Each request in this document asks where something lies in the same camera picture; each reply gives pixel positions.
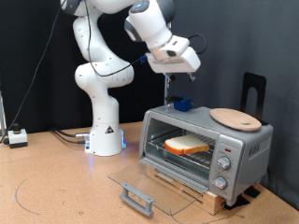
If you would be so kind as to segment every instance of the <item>wooden table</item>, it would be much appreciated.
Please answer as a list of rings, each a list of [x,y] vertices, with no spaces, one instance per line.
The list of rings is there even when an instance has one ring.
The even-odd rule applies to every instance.
[[[107,176],[139,160],[141,125],[121,125],[128,147],[113,157],[86,154],[53,133],[29,134],[29,147],[0,146],[0,223],[299,223],[298,211],[261,185],[256,199],[246,197],[251,204],[216,216],[194,205],[173,217],[155,207],[153,217],[136,212]]]

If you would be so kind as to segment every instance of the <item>round wooden board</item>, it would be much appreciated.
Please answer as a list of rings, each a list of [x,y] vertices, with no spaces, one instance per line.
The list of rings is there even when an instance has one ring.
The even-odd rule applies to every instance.
[[[262,123],[257,119],[233,109],[211,109],[211,116],[221,124],[245,132],[254,132],[262,128]]]

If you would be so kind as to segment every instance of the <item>bread slice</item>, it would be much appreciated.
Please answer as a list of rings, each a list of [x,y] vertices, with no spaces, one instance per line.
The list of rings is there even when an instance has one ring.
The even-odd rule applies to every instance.
[[[164,147],[167,151],[177,155],[209,150],[208,144],[191,134],[168,139],[165,141]]]

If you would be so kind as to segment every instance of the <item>black cable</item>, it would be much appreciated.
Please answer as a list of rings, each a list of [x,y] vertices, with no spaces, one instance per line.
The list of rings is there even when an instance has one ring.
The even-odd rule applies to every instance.
[[[91,63],[91,65],[92,65],[93,71],[94,71],[99,77],[110,77],[110,76],[113,76],[114,74],[117,74],[117,73],[119,73],[119,72],[121,72],[121,71],[127,69],[128,67],[132,66],[133,64],[138,63],[138,62],[141,60],[141,58],[137,59],[137,60],[134,61],[133,63],[130,63],[129,65],[125,66],[125,67],[122,68],[121,70],[116,71],[116,72],[114,72],[114,73],[111,73],[111,74],[108,74],[108,75],[104,75],[104,76],[98,74],[98,72],[97,72],[97,71],[95,70],[95,68],[93,67],[93,62],[92,62],[92,58],[91,58],[91,49],[90,49],[90,45],[91,45],[91,40],[92,40],[92,27],[91,27],[91,22],[90,22],[90,13],[89,13],[89,11],[88,11],[88,7],[87,7],[86,0],[84,0],[84,3],[85,3],[86,12],[87,12],[87,17],[88,17],[88,25],[89,25],[89,27],[90,27],[90,39],[89,39],[89,42],[88,42],[88,48],[87,48],[87,50],[88,50],[88,56],[89,56],[90,63]]]
[[[197,34],[197,35],[192,35],[192,36],[190,36],[188,39],[191,40],[192,38],[194,38],[194,37],[196,37],[196,36],[202,37],[202,38],[204,39],[204,41],[205,41],[205,44],[206,44],[205,48],[204,48],[202,51],[196,52],[196,54],[198,55],[198,54],[202,54],[202,53],[204,53],[204,52],[206,51],[206,48],[207,48],[207,42],[206,42],[205,37],[204,37],[203,35],[199,35],[199,34]]]
[[[66,138],[63,138],[61,135],[59,135],[56,131],[52,130],[54,133],[56,133],[61,139],[65,140],[66,142],[69,142],[69,143],[75,143],[75,144],[85,144],[85,141],[78,141],[78,142],[73,142],[73,141],[70,141]]]
[[[72,133],[64,133],[63,131],[61,131],[61,130],[59,130],[59,129],[57,129],[57,128],[51,128],[50,129],[51,131],[56,131],[56,132],[58,132],[58,133],[61,133],[61,134],[63,134],[63,135],[65,135],[65,136],[67,136],[67,137],[76,137],[76,135],[75,134],[72,134]]]
[[[11,122],[9,128],[7,129],[7,132],[10,130],[12,124],[16,121],[17,117],[19,116],[20,111],[21,111],[21,108],[22,108],[22,105],[24,104],[24,102],[25,102],[25,100],[26,100],[26,98],[27,98],[27,96],[28,96],[28,93],[29,93],[29,91],[31,90],[31,88],[32,88],[32,86],[33,86],[33,84],[34,84],[34,82],[35,82],[36,74],[37,74],[37,70],[38,70],[38,68],[39,68],[39,65],[41,64],[41,62],[43,61],[43,59],[44,59],[44,57],[45,57],[45,53],[46,53],[46,51],[47,51],[47,49],[48,49],[50,40],[51,40],[51,38],[52,38],[52,35],[53,35],[53,31],[54,31],[54,27],[55,27],[57,18],[58,18],[58,16],[59,16],[59,13],[60,13],[60,11],[62,10],[62,7],[64,6],[64,3],[65,3],[65,2],[66,2],[66,0],[64,0],[64,2],[63,2],[63,3],[60,5],[60,7],[59,7],[59,10],[58,10],[57,15],[56,15],[55,20],[54,20],[54,23],[53,23],[53,25],[52,25],[52,29],[51,29],[51,33],[50,33],[50,37],[49,37],[48,43],[47,43],[47,45],[46,45],[46,47],[45,47],[45,50],[44,50],[44,53],[43,53],[42,57],[41,57],[40,60],[39,60],[38,65],[37,65],[37,67],[36,67],[35,75],[34,75],[32,81],[31,81],[31,85],[30,85],[30,87],[29,87],[29,89],[28,89],[26,95],[24,96],[22,102],[21,102],[21,105],[20,105],[20,107],[19,107],[19,110],[18,110],[18,113],[17,113],[15,119]],[[5,134],[5,135],[2,137],[2,139],[1,139],[1,141],[0,141],[0,144],[3,143],[3,139],[4,139],[6,136],[7,136],[7,134]]]

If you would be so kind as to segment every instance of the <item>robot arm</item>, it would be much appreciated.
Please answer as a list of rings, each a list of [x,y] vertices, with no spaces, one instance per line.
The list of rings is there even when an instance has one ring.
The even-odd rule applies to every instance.
[[[187,38],[172,35],[168,24],[175,17],[172,0],[139,0],[124,28],[133,41],[145,41],[149,65],[155,73],[195,72],[200,61]]]
[[[125,30],[134,41],[145,41],[149,64],[156,73],[190,73],[200,61],[189,40],[172,35],[167,24],[174,19],[172,0],[60,0],[65,13],[78,16],[73,28],[83,57],[89,61],[78,67],[77,84],[93,104],[93,126],[85,151],[99,156],[121,152],[119,103],[107,89],[133,81],[134,69],[107,46],[98,27],[103,13],[116,13],[132,6]]]

